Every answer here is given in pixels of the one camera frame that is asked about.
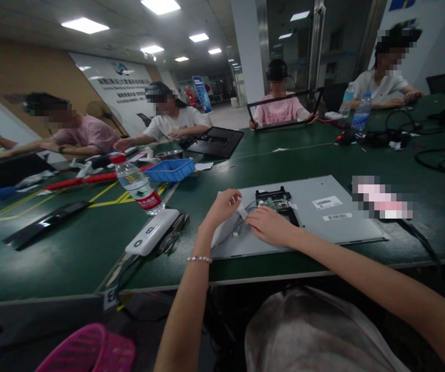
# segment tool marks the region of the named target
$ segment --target plastic bottle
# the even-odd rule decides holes
[[[340,115],[345,119],[350,114],[350,110],[352,109],[352,101],[355,95],[355,86],[353,82],[348,84],[348,88],[345,90],[345,95],[343,96],[343,103],[340,107]]]
[[[126,156],[116,154],[110,157],[116,167],[118,181],[128,190],[131,197],[143,208],[146,214],[155,215],[166,206],[157,191],[150,186],[149,178],[138,167],[128,163]]]
[[[372,108],[372,100],[371,93],[365,92],[362,100],[358,104],[357,109],[355,110],[355,115],[352,120],[352,129],[357,132],[362,132],[367,125],[367,120],[369,119],[369,115],[371,113]]]

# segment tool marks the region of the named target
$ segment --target worker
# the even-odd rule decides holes
[[[45,123],[57,123],[60,129],[52,137],[0,152],[0,160],[46,150],[78,157],[107,154],[113,151],[113,145],[119,139],[103,121],[78,114],[69,101],[47,93],[26,96],[24,109],[32,116],[42,117]]]
[[[197,136],[209,129],[207,119],[196,108],[177,98],[166,84],[153,82],[146,92],[147,100],[155,103],[157,116],[143,134],[117,141],[114,145],[116,151],[124,152],[129,147],[159,142],[162,138],[171,141],[183,136]]]
[[[387,31],[375,47],[375,62],[371,70],[365,71],[354,81],[355,95],[352,109],[356,109],[366,92],[371,92],[373,109],[391,109],[418,100],[424,95],[420,89],[412,87],[397,71],[398,65],[413,46],[421,30],[404,29],[397,25]],[[402,98],[389,95],[400,92]]]
[[[238,190],[217,195],[198,227],[192,254],[164,327],[154,371],[198,370],[216,228],[241,203]],[[416,280],[296,227],[269,207],[245,220],[261,240],[324,265],[407,322],[445,362],[445,298]],[[408,372],[375,325],[355,306],[314,288],[279,292],[263,303],[245,334],[247,371]]]
[[[293,94],[286,91],[286,78],[288,77],[288,67],[282,59],[273,59],[267,67],[267,81],[271,85],[271,94],[261,98],[265,101],[271,98],[283,98]],[[264,103],[255,109],[253,121],[248,123],[250,129],[274,124],[277,122],[289,120],[307,120],[312,124],[318,117],[318,114],[312,116],[300,103],[297,97],[282,101]]]

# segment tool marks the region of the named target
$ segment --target table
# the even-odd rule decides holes
[[[415,119],[423,119],[444,107],[445,95],[428,96],[411,113]],[[369,129],[382,129],[388,113],[373,112]],[[405,122],[402,115],[392,117],[393,127]],[[217,191],[327,174],[332,174],[344,186],[349,185],[352,175],[359,174],[380,175],[381,181],[388,184],[414,185],[413,191],[419,195],[419,218],[414,223],[445,262],[445,175],[417,164],[415,148],[400,152],[366,148],[364,152],[360,146],[336,147],[332,142],[340,130],[322,123],[307,128],[298,126],[261,133],[245,129],[244,132],[231,159],[219,160],[211,170],[196,173],[177,186],[167,207],[187,211],[190,221],[176,250],[169,257],[147,257],[126,290],[154,291],[178,286],[197,227]],[[417,137],[412,143],[428,148],[445,147],[445,133]],[[278,147],[290,150],[273,152]],[[158,148],[159,151],[174,149],[177,144],[162,144]],[[52,183],[65,177],[59,175]],[[36,194],[18,195],[0,205],[0,303],[95,296],[104,289],[103,284],[124,248],[148,216],[116,182],[72,188],[47,196]],[[96,204],[21,252],[2,243],[2,239],[38,217],[75,200],[91,200]],[[418,240],[395,224],[382,227],[391,236],[390,241],[349,248],[395,267],[431,264]],[[324,267],[310,258],[289,252],[214,262],[210,281],[230,284],[326,273]]]

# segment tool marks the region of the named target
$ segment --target pink shirt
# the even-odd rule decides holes
[[[272,97],[272,95],[267,95],[263,97],[261,101],[271,99]],[[304,109],[297,97],[293,97],[257,106],[254,117],[265,126],[277,122],[297,119],[302,110],[304,110],[306,113],[305,117],[307,117],[309,112]]]
[[[76,129],[61,129],[53,138],[58,145],[70,144],[79,147],[90,147],[101,153],[113,152],[113,144],[119,141],[117,133],[97,118],[82,115],[82,124]]]

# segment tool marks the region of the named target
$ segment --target pink plastic basket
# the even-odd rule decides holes
[[[131,340],[92,323],[66,338],[35,372],[129,372],[134,357]]]

